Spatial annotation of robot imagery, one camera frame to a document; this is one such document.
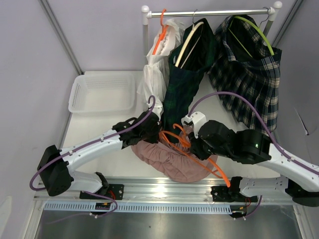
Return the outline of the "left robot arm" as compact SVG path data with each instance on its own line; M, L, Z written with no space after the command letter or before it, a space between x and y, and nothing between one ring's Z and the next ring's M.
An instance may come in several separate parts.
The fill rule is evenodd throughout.
M80 199L103 199L110 195L110 186L101 172L79 172L86 163L111 152L125 149L141 141L157 143L160 119L147 110L138 118L130 118L114 125L101 136L73 147L45 149L37 171L50 197L68 190L79 191Z

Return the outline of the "lime green hanger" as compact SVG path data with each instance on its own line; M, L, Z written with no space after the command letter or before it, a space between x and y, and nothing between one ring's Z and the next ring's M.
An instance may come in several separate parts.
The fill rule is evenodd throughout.
M275 51L253 18L235 15L227 27L227 44L238 61L259 60Z

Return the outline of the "pink garment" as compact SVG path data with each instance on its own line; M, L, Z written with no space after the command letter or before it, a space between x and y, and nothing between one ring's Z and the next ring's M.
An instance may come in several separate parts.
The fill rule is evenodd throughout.
M173 144L168 137L168 134L160 133L158 143L140 141L131 149L141 161L176 182L192 183L212 175L221 178L214 166L216 155L201 161L189 148L180 142Z

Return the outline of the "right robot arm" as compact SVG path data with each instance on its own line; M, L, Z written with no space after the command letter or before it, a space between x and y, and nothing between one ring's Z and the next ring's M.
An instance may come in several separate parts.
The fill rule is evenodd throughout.
M212 155L223 156L244 165L258 165L278 173L274 178L231 178L227 196L217 201L238 202L245 198L289 198L307 207L319 205L319 167L280 148L269 136L246 129L238 132L215 120L203 123L182 121L190 126L191 152L200 160Z

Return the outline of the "navy white plaid skirt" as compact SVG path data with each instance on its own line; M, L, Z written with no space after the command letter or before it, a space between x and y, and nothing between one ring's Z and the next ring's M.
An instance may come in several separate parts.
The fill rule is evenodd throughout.
M215 58L208 72L212 87L219 92L233 92L244 97L254 106L267 129L241 99L221 95L219 98L223 106L232 112L238 122L262 133L266 133L267 130L273 132L277 128L279 114L282 50L272 47L275 51L273 56L238 61L227 44L227 27L231 17L227 17L215 31Z

